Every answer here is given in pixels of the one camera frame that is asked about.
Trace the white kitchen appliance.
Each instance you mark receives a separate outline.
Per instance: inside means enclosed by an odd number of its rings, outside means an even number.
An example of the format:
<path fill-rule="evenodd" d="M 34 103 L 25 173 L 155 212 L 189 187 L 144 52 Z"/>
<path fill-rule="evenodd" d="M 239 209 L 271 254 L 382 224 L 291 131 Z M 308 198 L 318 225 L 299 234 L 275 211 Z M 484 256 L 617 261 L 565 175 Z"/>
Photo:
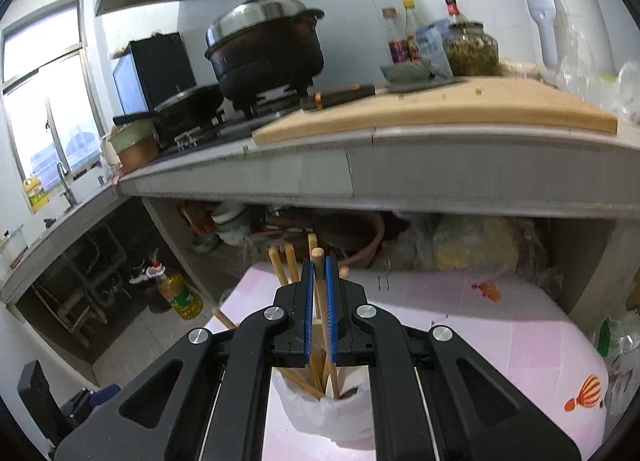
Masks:
<path fill-rule="evenodd" d="M 532 22 L 538 70 L 545 82 L 555 82 L 562 60 L 573 49 L 598 73 L 616 73 L 598 0 L 525 0 L 525 5 Z"/>

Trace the terracotta basin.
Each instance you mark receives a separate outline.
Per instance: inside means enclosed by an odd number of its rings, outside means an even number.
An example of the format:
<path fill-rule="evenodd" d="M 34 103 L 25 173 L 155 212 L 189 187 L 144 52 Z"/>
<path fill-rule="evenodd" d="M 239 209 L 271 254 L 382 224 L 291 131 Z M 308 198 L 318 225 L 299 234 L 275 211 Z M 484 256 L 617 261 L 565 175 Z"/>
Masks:
<path fill-rule="evenodd" d="M 341 266 L 367 268 L 385 233 L 382 215 L 376 212 L 331 212 L 314 221 L 320 247 L 338 258 Z"/>

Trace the stacked bowls under counter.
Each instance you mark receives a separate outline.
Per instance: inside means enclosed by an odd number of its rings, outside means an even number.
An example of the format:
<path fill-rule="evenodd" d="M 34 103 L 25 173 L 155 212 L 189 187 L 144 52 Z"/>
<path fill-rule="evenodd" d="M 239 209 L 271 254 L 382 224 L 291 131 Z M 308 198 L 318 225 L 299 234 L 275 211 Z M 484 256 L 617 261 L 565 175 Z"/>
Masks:
<path fill-rule="evenodd" d="M 241 245 L 245 237 L 250 234 L 250 213 L 244 203 L 221 202 L 212 210 L 210 216 L 219 238 L 232 247 Z"/>

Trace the cooking oil bottle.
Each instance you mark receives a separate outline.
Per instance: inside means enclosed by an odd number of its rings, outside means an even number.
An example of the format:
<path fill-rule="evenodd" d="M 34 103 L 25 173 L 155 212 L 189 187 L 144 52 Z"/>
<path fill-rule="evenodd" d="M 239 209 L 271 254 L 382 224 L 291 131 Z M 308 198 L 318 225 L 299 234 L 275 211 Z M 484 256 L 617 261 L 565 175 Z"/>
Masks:
<path fill-rule="evenodd" d="M 157 263 L 155 269 L 158 291 L 170 307 L 183 320 L 198 317 L 203 309 L 203 301 L 198 293 L 189 287 L 183 275 L 162 263 Z"/>

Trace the white plastic bag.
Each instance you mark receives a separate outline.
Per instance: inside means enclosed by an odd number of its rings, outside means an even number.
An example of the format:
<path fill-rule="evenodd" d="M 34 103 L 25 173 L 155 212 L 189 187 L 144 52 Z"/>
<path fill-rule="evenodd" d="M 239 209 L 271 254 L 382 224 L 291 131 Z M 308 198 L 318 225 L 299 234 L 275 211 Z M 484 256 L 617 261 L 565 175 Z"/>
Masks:
<path fill-rule="evenodd" d="M 339 445 L 371 444 L 374 440 L 371 387 L 367 367 L 339 367 L 340 399 L 314 398 L 274 371 L 272 383 L 284 413 L 299 432 L 329 438 Z"/>

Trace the gas stove top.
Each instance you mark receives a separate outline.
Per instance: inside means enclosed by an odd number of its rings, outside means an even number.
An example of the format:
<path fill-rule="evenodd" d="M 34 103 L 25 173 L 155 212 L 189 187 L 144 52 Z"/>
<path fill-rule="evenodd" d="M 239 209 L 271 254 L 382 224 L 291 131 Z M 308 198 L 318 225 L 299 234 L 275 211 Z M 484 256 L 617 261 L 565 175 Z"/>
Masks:
<path fill-rule="evenodd" d="M 235 103 L 233 111 L 226 113 L 222 109 L 219 87 L 201 87 L 193 106 L 187 106 L 186 100 L 182 100 L 176 113 L 168 117 L 175 121 L 174 125 L 156 126 L 160 156 L 250 138 L 254 130 L 298 110 L 300 102 L 307 97 L 306 88 L 288 86 L 260 94 L 250 102 Z"/>

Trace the black wok pan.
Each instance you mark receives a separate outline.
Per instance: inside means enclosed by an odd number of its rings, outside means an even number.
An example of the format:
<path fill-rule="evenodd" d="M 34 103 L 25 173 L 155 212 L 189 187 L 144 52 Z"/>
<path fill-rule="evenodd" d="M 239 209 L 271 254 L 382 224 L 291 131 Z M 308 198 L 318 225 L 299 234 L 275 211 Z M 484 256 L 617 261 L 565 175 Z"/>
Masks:
<path fill-rule="evenodd" d="M 153 111 L 114 116 L 113 123 L 122 127 L 137 121 L 151 121 L 163 130 L 185 132 L 212 124 L 223 102 L 224 95 L 217 84 L 198 86 L 168 98 Z"/>

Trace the ceramic pots stack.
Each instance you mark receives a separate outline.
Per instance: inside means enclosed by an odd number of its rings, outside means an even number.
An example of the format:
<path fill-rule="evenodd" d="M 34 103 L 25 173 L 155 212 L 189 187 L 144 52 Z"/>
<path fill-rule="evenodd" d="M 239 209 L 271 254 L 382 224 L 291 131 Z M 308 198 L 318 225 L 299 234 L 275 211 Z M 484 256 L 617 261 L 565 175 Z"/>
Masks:
<path fill-rule="evenodd" d="M 154 126 L 148 120 L 115 127 L 107 140 L 113 146 L 125 173 L 149 164 L 160 153 Z"/>

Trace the large black pot with lid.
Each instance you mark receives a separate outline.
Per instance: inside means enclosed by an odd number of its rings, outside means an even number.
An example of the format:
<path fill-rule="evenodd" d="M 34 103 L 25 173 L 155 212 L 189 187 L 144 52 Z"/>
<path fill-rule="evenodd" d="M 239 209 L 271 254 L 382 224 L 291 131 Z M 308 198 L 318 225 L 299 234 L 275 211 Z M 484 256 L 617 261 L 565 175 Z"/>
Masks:
<path fill-rule="evenodd" d="M 251 103 L 273 89 L 306 94 L 324 67 L 317 24 L 324 11 L 299 0 L 247 0 L 209 25 L 205 58 L 222 95 Z"/>

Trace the sauce bottle yellow cap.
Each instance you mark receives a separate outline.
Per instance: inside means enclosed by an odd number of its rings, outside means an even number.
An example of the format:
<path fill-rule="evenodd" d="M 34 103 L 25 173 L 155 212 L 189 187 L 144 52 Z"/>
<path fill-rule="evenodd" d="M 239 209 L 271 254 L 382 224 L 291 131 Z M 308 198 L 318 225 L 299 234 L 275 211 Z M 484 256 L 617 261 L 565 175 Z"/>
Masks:
<path fill-rule="evenodd" d="M 403 0 L 402 4 L 405 8 L 405 36 L 409 56 L 412 61 L 421 59 L 418 42 L 416 41 L 416 32 L 422 28 L 422 21 L 416 11 L 416 4 L 413 0 Z"/>

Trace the wooden cutting board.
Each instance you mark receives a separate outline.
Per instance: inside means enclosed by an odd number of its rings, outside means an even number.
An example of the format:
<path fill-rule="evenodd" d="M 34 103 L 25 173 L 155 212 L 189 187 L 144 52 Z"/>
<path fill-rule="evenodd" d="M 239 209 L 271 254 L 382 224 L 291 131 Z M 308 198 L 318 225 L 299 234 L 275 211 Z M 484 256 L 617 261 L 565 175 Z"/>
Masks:
<path fill-rule="evenodd" d="M 509 125 L 617 134 L 617 117 L 530 78 L 475 77 L 411 94 L 375 95 L 319 111 L 299 110 L 253 132 L 270 144 L 360 129 Z"/>

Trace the blue seasoning packet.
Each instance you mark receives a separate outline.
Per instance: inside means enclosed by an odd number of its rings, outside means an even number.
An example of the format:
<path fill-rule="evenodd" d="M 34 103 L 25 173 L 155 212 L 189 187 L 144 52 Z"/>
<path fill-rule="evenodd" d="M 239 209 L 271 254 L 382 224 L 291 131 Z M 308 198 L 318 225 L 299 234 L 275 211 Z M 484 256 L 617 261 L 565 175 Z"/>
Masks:
<path fill-rule="evenodd" d="M 421 58 L 430 65 L 431 72 L 436 77 L 446 78 L 446 80 L 454 77 L 438 28 L 434 26 L 420 28 L 416 32 L 416 43 L 418 44 Z"/>

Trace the black microwave oven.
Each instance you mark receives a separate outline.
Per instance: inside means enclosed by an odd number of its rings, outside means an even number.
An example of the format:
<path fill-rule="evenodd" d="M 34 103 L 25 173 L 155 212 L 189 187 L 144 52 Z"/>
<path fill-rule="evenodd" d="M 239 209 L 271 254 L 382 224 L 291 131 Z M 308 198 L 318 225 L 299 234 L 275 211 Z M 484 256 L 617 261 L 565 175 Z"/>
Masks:
<path fill-rule="evenodd" d="M 123 114 L 153 111 L 165 100 L 196 86 L 179 33 L 132 40 L 113 78 Z"/>

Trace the glass pickle jar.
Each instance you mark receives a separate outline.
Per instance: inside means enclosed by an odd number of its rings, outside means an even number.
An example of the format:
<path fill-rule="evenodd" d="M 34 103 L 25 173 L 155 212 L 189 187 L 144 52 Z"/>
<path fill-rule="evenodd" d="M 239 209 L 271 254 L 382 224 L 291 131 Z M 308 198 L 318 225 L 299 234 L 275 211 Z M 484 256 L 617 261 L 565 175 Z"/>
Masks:
<path fill-rule="evenodd" d="M 450 25 L 449 36 L 442 42 L 454 76 L 496 76 L 499 74 L 497 41 L 485 32 L 480 22 Z"/>

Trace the clear plastic bag on counter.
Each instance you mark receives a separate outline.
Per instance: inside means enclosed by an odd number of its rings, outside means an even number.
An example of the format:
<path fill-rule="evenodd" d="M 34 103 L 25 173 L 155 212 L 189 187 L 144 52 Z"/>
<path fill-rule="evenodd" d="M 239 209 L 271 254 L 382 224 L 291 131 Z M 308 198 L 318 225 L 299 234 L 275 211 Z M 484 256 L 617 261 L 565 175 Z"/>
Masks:
<path fill-rule="evenodd" d="M 555 86 L 619 118 L 639 125 L 639 62 L 627 61 L 616 74 L 598 71 L 591 48 L 581 32 L 570 28 L 566 54 L 559 60 Z"/>

